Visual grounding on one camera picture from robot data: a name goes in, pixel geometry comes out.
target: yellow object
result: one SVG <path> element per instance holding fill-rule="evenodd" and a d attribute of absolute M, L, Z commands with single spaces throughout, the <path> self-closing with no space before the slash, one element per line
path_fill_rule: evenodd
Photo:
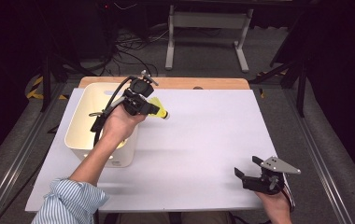
<path fill-rule="evenodd" d="M 149 103 L 152 105 L 157 105 L 160 109 L 158 110 L 157 114 L 149 114 L 149 116 L 153 117 L 159 117 L 162 119 L 169 119 L 169 113 L 163 108 L 163 105 L 161 104 L 160 100 L 157 97 L 152 97 L 149 99 Z"/>

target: gray floor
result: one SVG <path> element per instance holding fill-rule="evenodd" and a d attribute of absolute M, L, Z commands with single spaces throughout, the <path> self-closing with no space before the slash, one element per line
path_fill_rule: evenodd
<path fill-rule="evenodd" d="M 164 70 L 167 35 L 141 50 L 128 52 L 146 63 L 154 64 L 158 68 L 159 76 L 253 79 L 259 72 L 271 69 L 268 64 L 287 34 L 284 29 L 255 28 L 249 30 L 244 44 L 244 53 L 250 71 L 243 74 L 232 47 L 233 37 L 238 35 L 238 32 L 228 30 L 206 30 L 205 32 L 206 35 L 199 31 L 188 30 L 178 33 L 174 68 L 171 71 Z M 117 59 L 128 63 L 137 63 L 129 56 L 123 54 L 121 56 L 121 59 L 119 57 Z M 88 61 L 83 65 L 89 64 L 94 64 L 94 62 Z M 140 64 L 122 63 L 120 69 L 114 63 L 110 63 L 106 68 L 110 72 L 105 72 L 106 76 L 111 76 L 111 74 L 116 76 L 118 73 L 135 75 L 144 69 Z M 155 76 L 155 70 L 149 68 Z M 64 94 L 69 94 L 78 85 L 80 78 L 80 75 L 71 75 L 68 82 L 63 85 Z M 273 77 L 266 83 L 252 85 L 251 88 L 256 94 L 277 155 L 303 171 L 301 175 L 288 176 L 296 202 L 296 209 L 292 213 L 293 223 L 355 223 L 355 165 L 323 116 L 312 93 L 310 83 L 306 86 L 305 92 L 305 118 L 298 119 L 294 107 L 291 106 L 291 97 L 295 95 L 295 88 L 282 90 L 277 82 L 278 78 Z M 259 88 L 263 88 L 264 97 L 260 96 Z M 17 172 L 17 179 L 12 180 L 10 186 L 13 188 L 4 194 L 6 198 L 2 203 L 5 203 L 5 206 L 0 207 L 0 211 L 12 201 L 14 196 L 18 196 L 1 216 L 0 223 L 30 223 L 34 217 L 35 214 L 24 212 L 27 198 L 31 193 L 34 181 L 36 181 L 36 175 L 31 177 L 31 174 L 47 154 L 53 139 L 53 134 L 47 133 L 47 131 L 58 125 L 66 104 L 67 100 L 56 101 L 45 118 L 44 125 L 30 147 L 27 160 L 23 161 L 23 168 Z M 0 184 L 22 146 L 27 144 L 25 140 L 31 134 L 37 117 L 41 116 L 40 108 L 41 101 L 31 99 L 20 120 L 0 147 Z M 310 139 L 308 139 L 308 134 L 303 131 L 303 124 L 310 131 Z M 311 140 L 316 143 L 315 146 L 311 146 Z M 314 148 L 320 155 L 315 159 Z M 317 165 L 319 163 L 326 165 L 326 180 L 325 171 L 320 170 Z M 339 215 L 341 212 L 345 213 L 342 211 L 344 209 L 347 209 L 348 215 Z M 234 211 L 234 214 L 243 217 L 249 223 L 267 220 L 261 210 Z"/>

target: metal frame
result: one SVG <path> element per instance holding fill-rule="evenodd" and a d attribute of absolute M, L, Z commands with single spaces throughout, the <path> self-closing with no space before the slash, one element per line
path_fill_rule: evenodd
<path fill-rule="evenodd" d="M 242 14 L 226 14 L 226 13 L 199 13 L 199 12 L 175 12 L 175 7 L 169 8 L 169 41 L 166 52 L 165 69 L 172 70 L 175 51 L 175 27 L 200 27 L 200 28 L 224 28 L 224 29 L 240 29 L 241 35 L 238 41 L 234 42 L 236 56 L 239 65 L 244 73 L 249 71 L 248 63 L 244 55 L 242 47 L 245 37 L 247 36 L 253 9 Z"/>
<path fill-rule="evenodd" d="M 18 179 L 18 176 L 20 175 L 21 170 L 33 149 L 38 134 L 41 128 L 43 127 L 43 124 L 46 121 L 53 106 L 58 101 L 58 98 L 61 95 L 64 86 L 65 86 L 64 83 L 56 84 L 56 87 L 52 93 L 49 106 L 47 106 L 47 109 L 43 113 L 40 113 L 38 115 L 31 131 L 29 132 L 29 135 L 26 137 L 25 142 L 23 143 L 20 151 L 15 157 L 14 162 L 12 162 L 11 166 L 7 170 L 3 178 L 3 181 L 0 184 L 0 211 L 3 204 L 6 202 L 8 194 L 11 192 L 12 188 L 14 187 L 15 181 Z"/>

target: striped shirt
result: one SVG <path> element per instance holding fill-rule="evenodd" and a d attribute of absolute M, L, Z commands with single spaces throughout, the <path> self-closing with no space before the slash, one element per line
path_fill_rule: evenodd
<path fill-rule="evenodd" d="M 66 178 L 55 179 L 32 223 L 93 223 L 92 214 L 108 196 L 99 188 Z"/>

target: robotic hand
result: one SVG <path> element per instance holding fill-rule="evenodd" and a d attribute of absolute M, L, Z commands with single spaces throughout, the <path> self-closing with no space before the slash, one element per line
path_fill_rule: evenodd
<path fill-rule="evenodd" d="M 235 175 L 242 180 L 244 189 L 274 195 L 280 193 L 285 187 L 284 173 L 295 175 L 301 173 L 299 169 L 294 168 L 277 157 L 270 157 L 268 160 L 263 161 L 253 156 L 252 161 L 262 167 L 261 176 L 258 178 L 246 176 L 240 170 L 234 168 Z"/>
<path fill-rule="evenodd" d="M 124 93 L 121 98 L 114 101 L 117 93 L 120 91 L 122 86 L 131 80 L 130 86 L 124 90 Z M 142 72 L 142 78 L 138 77 L 127 77 L 123 80 L 120 86 L 114 91 L 110 100 L 108 101 L 106 108 L 102 112 L 91 113 L 90 116 L 96 116 L 96 120 L 91 127 L 91 132 L 95 133 L 94 144 L 99 140 L 100 132 L 103 129 L 103 126 L 106 123 L 108 116 L 116 108 L 117 105 L 123 104 L 125 110 L 132 116 L 136 114 L 142 115 L 158 115 L 157 117 L 168 119 L 169 114 L 166 110 L 163 109 L 161 103 L 158 105 L 149 103 L 146 98 L 149 97 L 154 89 L 151 84 L 154 83 L 158 86 L 158 83 L 155 82 L 149 75 L 146 74 L 146 71 Z"/>

